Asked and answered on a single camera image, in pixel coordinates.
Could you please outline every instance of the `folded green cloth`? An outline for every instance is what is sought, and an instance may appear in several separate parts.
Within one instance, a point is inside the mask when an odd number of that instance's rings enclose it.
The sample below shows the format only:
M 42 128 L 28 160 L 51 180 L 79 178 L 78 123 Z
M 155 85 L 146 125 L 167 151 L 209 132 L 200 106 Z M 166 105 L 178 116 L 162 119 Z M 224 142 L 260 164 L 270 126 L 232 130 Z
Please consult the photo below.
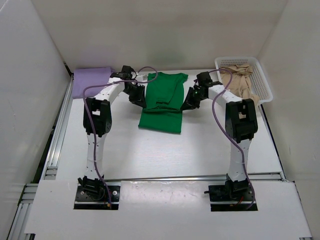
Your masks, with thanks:
M 148 75 L 148 81 L 156 76 Z M 142 110 L 139 128 L 167 133 L 181 133 L 184 85 L 188 75 L 184 73 L 158 73 L 155 81 L 146 87 L 146 108 Z

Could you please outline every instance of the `white laundry basket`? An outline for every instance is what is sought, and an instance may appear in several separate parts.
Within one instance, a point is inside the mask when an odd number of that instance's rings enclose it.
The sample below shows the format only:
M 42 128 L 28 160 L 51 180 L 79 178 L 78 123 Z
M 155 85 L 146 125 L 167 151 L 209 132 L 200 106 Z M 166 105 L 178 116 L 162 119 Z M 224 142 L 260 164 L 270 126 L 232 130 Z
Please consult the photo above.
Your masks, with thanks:
M 262 71 L 258 60 L 251 56 L 224 56 L 217 57 L 214 60 L 215 68 L 219 69 L 235 64 L 250 64 L 253 68 L 253 73 L 250 75 L 252 84 L 252 93 L 259 96 L 259 105 L 266 102 L 271 102 L 274 96 L 271 93 L 267 79 Z M 222 83 L 220 73 L 217 71 L 219 82 Z

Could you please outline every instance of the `cable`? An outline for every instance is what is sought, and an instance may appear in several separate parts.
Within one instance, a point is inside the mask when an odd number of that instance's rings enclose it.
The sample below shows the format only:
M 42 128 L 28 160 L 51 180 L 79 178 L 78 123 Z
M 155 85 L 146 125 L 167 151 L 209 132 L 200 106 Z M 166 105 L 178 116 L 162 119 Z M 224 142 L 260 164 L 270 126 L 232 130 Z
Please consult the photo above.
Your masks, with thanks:
M 103 185 L 105 186 L 106 188 L 106 191 L 108 193 L 108 203 L 110 204 L 110 208 L 111 208 L 111 194 L 110 194 L 110 190 L 109 190 L 109 187 L 106 183 L 106 181 L 104 180 L 104 178 L 101 176 L 99 170 L 98 170 L 98 167 L 97 167 L 97 156 L 96 156 L 96 152 L 97 152 L 97 133 L 96 133 L 96 129 L 95 129 L 95 125 L 94 125 L 94 121 L 91 117 L 91 113 L 90 113 L 90 110 L 89 110 L 89 107 L 88 107 L 88 104 L 87 104 L 87 101 L 86 101 L 86 91 L 88 89 L 93 89 L 93 88 L 101 88 L 101 87 L 108 87 L 108 86 L 111 86 L 113 84 L 119 84 L 119 83 L 138 83 L 138 84 L 147 84 L 147 83 L 151 83 L 153 82 L 154 80 L 157 79 L 158 77 L 158 71 L 155 70 L 153 67 L 151 66 L 144 66 L 142 67 L 138 73 L 141 72 L 141 70 L 143 69 L 146 69 L 146 68 L 149 68 L 149 69 L 152 69 L 155 71 L 155 77 L 153 79 L 151 79 L 150 81 L 137 81 L 137 80 L 119 80 L 119 81 L 114 81 L 112 83 L 106 83 L 106 84 L 102 84 L 102 85 L 92 85 L 92 86 L 87 86 L 85 89 L 83 89 L 82 91 L 82 99 L 83 99 L 83 102 L 84 102 L 84 108 L 85 108 L 85 111 L 87 112 L 87 115 L 88 115 L 88 118 L 89 118 L 89 121 L 90 121 L 90 125 L 91 125 L 91 128 L 92 128 L 92 132 L 93 132 L 93 138 L 94 138 L 94 145 L 93 145 L 93 164 L 94 164 L 94 168 L 95 168 L 95 171 L 96 171 L 96 174 L 98 175 L 100 181 L 103 183 Z
M 218 97 L 220 97 L 221 95 L 223 95 L 229 85 L 231 84 L 232 82 L 232 73 L 227 70 L 227 69 L 214 69 L 214 70 L 211 70 L 209 71 L 209 73 L 212 73 L 212 72 L 218 72 L 218 71 L 226 71 L 230 74 L 230 80 L 229 82 L 227 83 L 227 85 L 224 87 L 224 90 L 222 92 L 220 92 L 217 96 L 215 96 L 215 98 L 213 99 L 213 102 L 212 102 L 212 113 L 213 113 L 213 117 L 214 117 L 214 120 L 216 121 L 216 124 L 218 125 L 218 127 L 220 128 L 220 130 L 223 132 L 223 134 L 226 136 L 227 139 L 229 139 L 229 141 L 240 151 L 241 153 L 241 156 L 242 156 L 242 167 L 243 167 L 243 171 L 244 171 L 244 174 L 245 174 L 245 177 L 246 179 L 248 180 L 248 183 L 249 183 L 249 186 L 251 187 L 251 191 L 252 191 L 252 202 L 249 204 L 249 206 L 245 209 L 245 210 L 248 210 L 249 208 L 252 207 L 252 205 L 255 203 L 255 200 L 256 200 L 256 193 L 255 193 L 255 190 L 254 190 L 254 186 L 252 185 L 250 179 L 249 179 L 249 176 L 248 176 L 248 173 L 247 173 L 247 169 L 246 169 L 246 163 L 245 163 L 245 153 L 244 151 L 241 149 L 241 147 L 239 147 L 239 145 L 236 143 L 236 141 L 234 141 L 228 134 L 227 132 L 224 130 L 224 128 L 222 127 L 221 123 L 219 122 L 218 120 L 218 117 L 217 117 L 217 114 L 216 114 L 216 110 L 215 110 L 215 102 L 217 101 Z

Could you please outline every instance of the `white panel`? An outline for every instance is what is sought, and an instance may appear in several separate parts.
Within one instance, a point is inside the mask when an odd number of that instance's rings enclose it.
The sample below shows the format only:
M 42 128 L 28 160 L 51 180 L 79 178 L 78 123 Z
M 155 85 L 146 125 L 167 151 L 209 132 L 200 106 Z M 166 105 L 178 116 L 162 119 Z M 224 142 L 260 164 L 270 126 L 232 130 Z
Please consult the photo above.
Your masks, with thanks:
M 196 74 L 204 70 L 176 70 L 166 73 L 186 73 L 184 96 L 194 85 Z M 184 111 L 181 134 L 170 134 L 139 129 L 141 107 L 133 105 L 128 95 L 120 93 L 111 106 L 112 129 L 103 150 L 106 179 L 156 177 L 184 177 L 226 175 L 230 164 L 230 142 L 218 128 L 212 113 L 212 100 L 201 102 L 200 109 Z M 216 107 L 224 126 L 223 108 Z M 57 180 L 75 180 L 83 177 L 88 141 L 83 127 L 84 103 L 73 100 L 64 142 L 61 149 Z M 258 132 L 249 150 L 249 173 L 281 172 L 279 159 L 268 135 L 264 120 L 257 111 Z
M 287 0 L 32 0 L 73 71 L 212 68 L 261 50 Z
M 210 183 L 122 182 L 119 210 L 73 210 L 76 181 L 42 180 L 35 240 L 298 240 L 310 231 L 294 183 L 254 182 L 258 211 L 211 212 Z
M 320 1 L 289 1 L 259 59 L 272 88 L 265 110 L 284 171 L 320 239 Z
M 31 1 L 6 1 L 0 10 L 0 239 L 33 179 L 68 79 Z

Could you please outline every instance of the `purple cloth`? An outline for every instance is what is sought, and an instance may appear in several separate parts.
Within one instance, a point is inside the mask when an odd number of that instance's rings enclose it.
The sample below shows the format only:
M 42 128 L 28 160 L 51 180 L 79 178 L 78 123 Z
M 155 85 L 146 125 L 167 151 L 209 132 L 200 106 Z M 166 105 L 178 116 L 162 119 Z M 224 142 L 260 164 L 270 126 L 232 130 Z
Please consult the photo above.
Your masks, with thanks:
M 72 97 L 82 98 L 82 92 L 86 87 L 107 84 L 113 69 L 111 67 L 84 68 L 74 71 L 74 81 L 72 87 Z M 85 91 L 86 97 L 97 95 L 103 87 L 94 87 Z

